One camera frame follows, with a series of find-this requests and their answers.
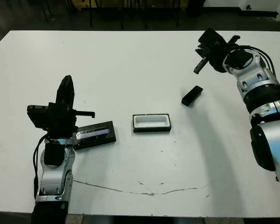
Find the crack on table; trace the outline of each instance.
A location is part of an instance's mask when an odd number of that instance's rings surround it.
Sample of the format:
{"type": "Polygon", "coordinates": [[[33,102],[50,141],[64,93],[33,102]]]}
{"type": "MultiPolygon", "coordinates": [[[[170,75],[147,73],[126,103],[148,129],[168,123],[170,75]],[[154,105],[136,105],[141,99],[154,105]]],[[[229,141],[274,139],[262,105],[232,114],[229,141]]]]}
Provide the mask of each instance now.
{"type": "Polygon", "coordinates": [[[77,183],[80,183],[80,184],[84,184],[84,185],[88,185],[88,186],[92,186],[92,187],[97,187],[97,188],[102,188],[102,189],[106,189],[106,190],[113,190],[113,191],[122,192],[122,193],[135,194],[135,195],[147,195],[147,196],[166,195],[166,194],[170,194],[170,193],[173,193],[173,192],[184,191],[184,190],[197,190],[197,189],[205,188],[206,186],[208,186],[212,183],[212,182],[210,182],[208,184],[205,184],[201,188],[182,188],[182,189],[174,189],[174,190],[166,191],[164,193],[147,193],[147,192],[124,191],[124,190],[119,190],[119,189],[115,189],[115,188],[108,188],[108,187],[104,187],[104,186],[100,186],[100,185],[96,185],[96,184],[91,184],[91,183],[88,183],[88,182],[82,182],[82,181],[77,181],[77,180],[73,180],[73,181],[77,182],[77,183]]]}

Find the table surface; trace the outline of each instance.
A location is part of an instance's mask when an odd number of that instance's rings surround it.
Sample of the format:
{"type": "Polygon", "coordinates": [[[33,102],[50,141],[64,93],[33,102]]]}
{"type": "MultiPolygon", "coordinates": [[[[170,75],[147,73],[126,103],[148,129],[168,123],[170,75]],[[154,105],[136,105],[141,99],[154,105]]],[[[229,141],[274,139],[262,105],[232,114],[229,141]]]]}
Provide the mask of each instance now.
{"type": "MultiPolygon", "coordinates": [[[[76,152],[69,213],[280,217],[280,185],[254,159],[236,79],[209,65],[193,73],[202,33],[10,31],[0,42],[0,211],[32,211],[44,131],[26,108],[54,102],[72,75],[74,109],[96,112],[77,125],[112,120],[117,141],[76,152]],[[195,85],[202,95],[183,106],[195,85]],[[143,113],[169,113],[171,132],[134,134],[143,113]]],[[[280,32],[219,33],[268,53],[280,81],[280,32]]]]}

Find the dark floor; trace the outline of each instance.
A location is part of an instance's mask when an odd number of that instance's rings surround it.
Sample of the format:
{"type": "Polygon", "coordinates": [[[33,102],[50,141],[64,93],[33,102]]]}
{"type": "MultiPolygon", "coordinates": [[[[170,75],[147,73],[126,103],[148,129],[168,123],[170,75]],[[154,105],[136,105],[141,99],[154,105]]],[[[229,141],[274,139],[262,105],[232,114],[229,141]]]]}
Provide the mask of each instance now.
{"type": "MultiPolygon", "coordinates": [[[[121,30],[121,11],[117,8],[93,10],[93,27],[89,11],[74,10],[69,17],[64,0],[49,1],[54,15],[46,22],[40,0],[0,0],[0,40],[9,30],[121,30]]],[[[280,23],[272,17],[240,16],[237,12],[205,12],[192,18],[180,12],[180,25],[176,26],[177,12],[150,10],[147,29],[141,9],[124,10],[123,30],[266,30],[280,31],[280,23]]]]}

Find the black eraser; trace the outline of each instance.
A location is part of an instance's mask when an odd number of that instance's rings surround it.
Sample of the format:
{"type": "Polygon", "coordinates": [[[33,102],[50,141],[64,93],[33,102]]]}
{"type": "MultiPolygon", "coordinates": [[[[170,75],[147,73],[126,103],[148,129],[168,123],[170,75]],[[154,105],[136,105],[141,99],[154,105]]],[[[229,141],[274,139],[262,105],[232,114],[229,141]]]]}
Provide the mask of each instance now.
{"type": "Polygon", "coordinates": [[[183,98],[182,98],[182,104],[189,106],[190,103],[192,103],[202,92],[203,88],[196,85],[190,92],[188,92],[183,98]]]}

